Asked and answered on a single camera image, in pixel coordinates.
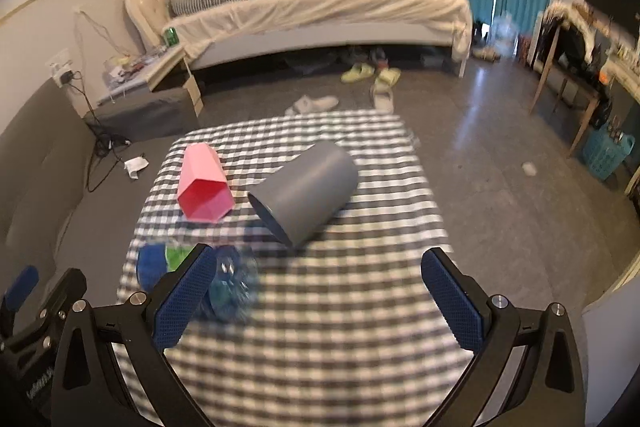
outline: bed frame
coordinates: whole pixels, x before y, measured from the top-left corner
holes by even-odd
[[[162,28],[171,20],[167,0],[125,0],[129,17],[147,50],[163,44]],[[451,47],[453,34],[406,23],[327,23],[241,35],[211,44],[190,67],[201,70],[241,58],[345,44],[422,44]],[[466,59],[454,65],[465,74]]]

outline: white bed sheet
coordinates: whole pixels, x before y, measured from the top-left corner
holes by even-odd
[[[323,23],[395,22],[451,35],[453,60],[468,57],[472,14],[468,0],[244,0],[172,19],[195,59],[213,42],[234,36]]]

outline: monitor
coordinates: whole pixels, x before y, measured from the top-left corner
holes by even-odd
[[[640,0],[585,0],[596,10],[611,17],[613,22],[638,38],[640,25]]]

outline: black plug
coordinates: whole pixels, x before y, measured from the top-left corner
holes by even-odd
[[[70,83],[74,79],[73,71],[65,71],[60,75],[60,84],[64,86],[65,84]]]

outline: teal plastic basket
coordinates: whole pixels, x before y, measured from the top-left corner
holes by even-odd
[[[607,133],[606,124],[591,133],[582,149],[582,157],[589,172],[599,180],[606,180],[618,168],[622,160],[629,156],[636,139],[625,134],[620,143],[615,143]]]

